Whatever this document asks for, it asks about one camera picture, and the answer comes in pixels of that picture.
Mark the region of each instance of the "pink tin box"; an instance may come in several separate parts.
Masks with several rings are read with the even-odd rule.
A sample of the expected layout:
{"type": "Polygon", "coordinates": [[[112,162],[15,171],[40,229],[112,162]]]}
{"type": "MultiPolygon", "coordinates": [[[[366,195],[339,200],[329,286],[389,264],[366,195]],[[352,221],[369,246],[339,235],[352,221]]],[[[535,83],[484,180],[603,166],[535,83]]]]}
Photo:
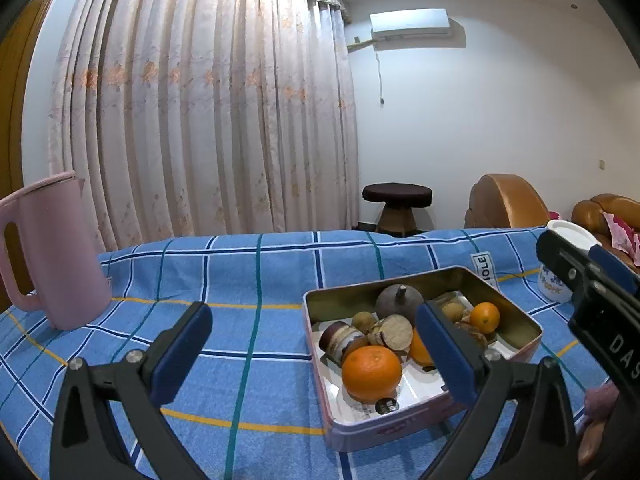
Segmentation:
{"type": "Polygon", "coordinates": [[[327,445],[351,452],[378,446],[423,430],[460,412],[437,370],[425,372],[413,360],[402,358],[402,380],[395,399],[361,404],[343,388],[340,367],[318,346],[322,331],[335,320],[350,322],[357,312],[373,312],[387,286],[414,286],[425,300],[453,298],[467,308],[490,301],[500,310],[500,326],[490,344],[505,358],[526,362],[540,344],[542,327],[498,290],[465,267],[449,267],[401,278],[312,290],[303,309],[307,343],[311,349],[316,389],[327,445]]]}

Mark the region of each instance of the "leather armchair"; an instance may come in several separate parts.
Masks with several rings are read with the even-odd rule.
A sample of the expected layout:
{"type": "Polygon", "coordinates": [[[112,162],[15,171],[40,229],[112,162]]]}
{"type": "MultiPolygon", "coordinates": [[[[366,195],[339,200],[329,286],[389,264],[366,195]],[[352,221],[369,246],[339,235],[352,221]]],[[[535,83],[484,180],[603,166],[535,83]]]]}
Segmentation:
{"type": "Polygon", "coordinates": [[[549,211],[521,176],[490,173],[472,187],[465,227],[523,228],[549,222],[549,211]]]}
{"type": "Polygon", "coordinates": [[[581,225],[602,243],[609,252],[615,254],[635,272],[640,273],[628,254],[611,246],[611,234],[603,212],[612,213],[625,221],[633,230],[640,231],[640,203],[626,196],[604,193],[594,196],[591,200],[578,202],[571,214],[571,221],[581,225]]]}

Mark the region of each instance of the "floral curtain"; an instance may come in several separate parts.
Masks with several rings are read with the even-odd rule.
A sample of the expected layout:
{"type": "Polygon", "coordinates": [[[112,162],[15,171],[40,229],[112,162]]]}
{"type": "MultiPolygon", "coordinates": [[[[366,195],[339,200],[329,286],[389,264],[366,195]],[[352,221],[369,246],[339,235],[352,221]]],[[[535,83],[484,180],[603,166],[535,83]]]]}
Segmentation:
{"type": "Polygon", "coordinates": [[[341,0],[77,0],[49,169],[86,179],[100,250],[357,223],[341,0]]]}

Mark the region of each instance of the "small orange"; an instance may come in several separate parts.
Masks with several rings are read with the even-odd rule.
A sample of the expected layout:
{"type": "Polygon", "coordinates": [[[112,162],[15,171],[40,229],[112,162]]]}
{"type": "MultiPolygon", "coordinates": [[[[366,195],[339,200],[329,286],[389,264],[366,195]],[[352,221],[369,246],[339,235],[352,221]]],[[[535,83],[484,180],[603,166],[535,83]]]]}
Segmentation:
{"type": "Polygon", "coordinates": [[[427,350],[427,347],[420,339],[418,331],[414,328],[414,338],[411,339],[409,346],[409,356],[420,366],[433,366],[433,359],[427,350]]]}
{"type": "Polygon", "coordinates": [[[469,323],[481,333],[489,334],[500,324],[500,311],[493,303],[478,303],[469,315],[469,323]]]}
{"type": "Polygon", "coordinates": [[[402,378],[400,360],[384,346],[363,346],[342,363],[342,384],[356,400],[372,404],[393,397],[402,378]]]}

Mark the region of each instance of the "pink kettle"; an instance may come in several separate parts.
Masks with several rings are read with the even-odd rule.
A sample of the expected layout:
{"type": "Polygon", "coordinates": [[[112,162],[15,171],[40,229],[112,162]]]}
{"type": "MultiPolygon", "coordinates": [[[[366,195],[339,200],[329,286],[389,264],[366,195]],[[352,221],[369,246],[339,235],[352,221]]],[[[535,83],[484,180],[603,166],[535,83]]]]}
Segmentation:
{"type": "Polygon", "coordinates": [[[72,330],[98,317],[111,301],[81,203],[81,183],[67,171],[23,187],[0,200],[0,274],[12,303],[43,310],[54,328],[72,330]],[[18,227],[36,293],[18,290],[4,229],[18,227]]]}

